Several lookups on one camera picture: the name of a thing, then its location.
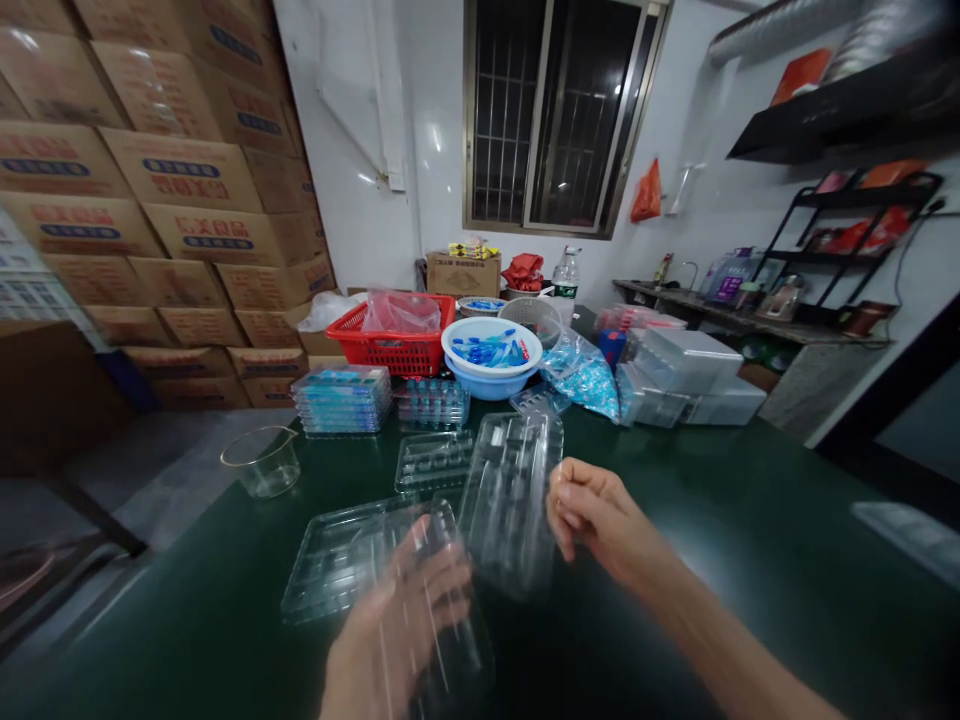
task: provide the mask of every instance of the glass cup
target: glass cup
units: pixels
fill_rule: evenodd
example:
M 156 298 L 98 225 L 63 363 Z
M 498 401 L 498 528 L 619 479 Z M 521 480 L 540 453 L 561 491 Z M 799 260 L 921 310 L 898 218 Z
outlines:
M 293 487 L 300 462 L 293 450 L 293 430 L 268 425 L 244 433 L 220 453 L 220 462 L 238 471 L 238 480 L 250 497 L 271 498 Z

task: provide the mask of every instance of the green tabletop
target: green tabletop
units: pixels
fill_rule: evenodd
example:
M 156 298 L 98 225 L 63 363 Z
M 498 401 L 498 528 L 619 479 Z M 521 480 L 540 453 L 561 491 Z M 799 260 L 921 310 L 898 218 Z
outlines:
M 474 402 L 470 425 L 504 410 Z M 566 454 L 619 473 L 727 607 L 843 711 L 905 717 L 945 696 L 958 597 L 852 518 L 877 499 L 866 486 L 762 421 L 623 429 L 575 407 L 563 423 Z M 401 437 L 394 418 L 369 440 L 298 438 L 291 491 L 254 501 L 234 483 L 4 715 L 315 717 L 338 624 L 285 626 L 280 598 L 310 518 L 392 494 Z M 478 596 L 496 656 L 478 717 L 718 715 L 585 551 L 572 566 L 556 555 L 545 605 Z

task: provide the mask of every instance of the hand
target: hand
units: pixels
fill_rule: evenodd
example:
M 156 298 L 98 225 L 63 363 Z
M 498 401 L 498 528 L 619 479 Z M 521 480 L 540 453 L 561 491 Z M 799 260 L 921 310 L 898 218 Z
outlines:
M 550 474 L 547 520 L 557 546 L 573 562 L 580 538 L 620 585 L 639 594 L 652 567 L 675 555 L 615 474 L 564 458 Z
M 383 580 L 350 611 L 327 658 L 320 720 L 404 717 L 435 634 L 470 612 L 470 567 L 459 543 L 418 562 L 429 524 L 429 515 L 417 520 Z

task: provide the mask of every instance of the plastic bag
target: plastic bag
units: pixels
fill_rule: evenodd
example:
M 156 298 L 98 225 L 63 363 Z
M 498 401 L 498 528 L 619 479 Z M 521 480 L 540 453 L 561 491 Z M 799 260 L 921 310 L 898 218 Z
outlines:
M 310 312 L 297 324 L 300 332 L 321 332 L 330 323 L 339 320 L 353 310 L 359 301 L 355 297 L 344 297 L 335 292 L 322 292 L 313 296 Z
M 433 298 L 371 287 L 361 332 L 435 333 L 440 331 L 440 306 Z
M 577 405 L 620 423 L 620 398 L 613 380 L 613 371 L 600 350 L 580 333 L 560 326 L 560 337 L 540 361 L 540 374 L 558 392 Z
M 660 216 L 660 158 L 656 158 L 647 174 L 640 178 L 637 199 L 630 211 L 630 222 Z

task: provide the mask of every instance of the orange bag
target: orange bag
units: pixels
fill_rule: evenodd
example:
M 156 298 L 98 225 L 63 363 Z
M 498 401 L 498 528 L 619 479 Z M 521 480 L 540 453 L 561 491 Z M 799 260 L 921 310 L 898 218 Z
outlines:
M 647 174 L 640 178 L 637 199 L 630 211 L 630 222 L 660 216 L 660 158 L 653 161 Z

